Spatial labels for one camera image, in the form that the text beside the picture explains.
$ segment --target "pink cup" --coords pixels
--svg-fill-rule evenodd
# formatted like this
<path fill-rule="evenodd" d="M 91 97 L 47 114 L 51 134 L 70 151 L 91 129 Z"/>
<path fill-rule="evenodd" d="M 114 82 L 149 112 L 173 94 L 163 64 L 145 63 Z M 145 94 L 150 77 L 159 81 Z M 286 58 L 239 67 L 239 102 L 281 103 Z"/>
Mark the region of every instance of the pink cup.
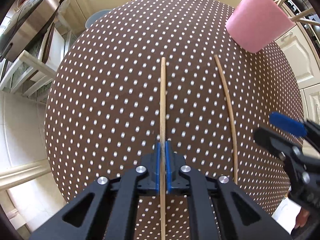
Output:
<path fill-rule="evenodd" d="M 242 0 L 226 22 L 242 48 L 257 53 L 294 26 L 273 0 Z"/>

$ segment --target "metal screw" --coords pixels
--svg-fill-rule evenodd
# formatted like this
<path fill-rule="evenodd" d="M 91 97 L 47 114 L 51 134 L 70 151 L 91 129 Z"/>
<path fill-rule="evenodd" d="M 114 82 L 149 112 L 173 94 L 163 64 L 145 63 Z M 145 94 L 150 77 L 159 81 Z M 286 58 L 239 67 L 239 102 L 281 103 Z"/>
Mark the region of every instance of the metal screw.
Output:
<path fill-rule="evenodd" d="M 293 150 L 293 152 L 294 152 L 297 156 L 299 156 L 299 155 L 301 154 L 299 148 L 296 147 L 296 146 L 293 146 L 293 147 L 292 147 L 292 150 Z"/>
<path fill-rule="evenodd" d="M 108 178 L 106 177 L 100 177 L 97 179 L 97 182 L 100 184 L 100 185 L 105 185 L 107 182 L 108 182 Z"/>
<path fill-rule="evenodd" d="M 183 166 L 181 166 L 180 170 L 182 172 L 189 172 L 189 171 L 191 171 L 191 167 L 188 165 L 183 165 Z"/>
<path fill-rule="evenodd" d="M 229 178 L 227 176 L 220 176 L 219 177 L 219 181 L 223 184 L 228 183 L 229 182 Z"/>
<path fill-rule="evenodd" d="M 303 172 L 302 173 L 302 180 L 306 184 L 308 184 L 310 182 L 310 176 L 309 176 L 309 174 L 307 172 Z"/>
<path fill-rule="evenodd" d="M 145 166 L 138 166 L 136 167 L 136 172 L 137 173 L 144 173 L 147 170 Z"/>
<path fill-rule="evenodd" d="M 280 152 L 280 153 L 279 153 L 279 158 L 280 158 L 281 161 L 284 162 L 284 160 L 285 160 L 285 155 L 284 155 L 283 152 Z"/>

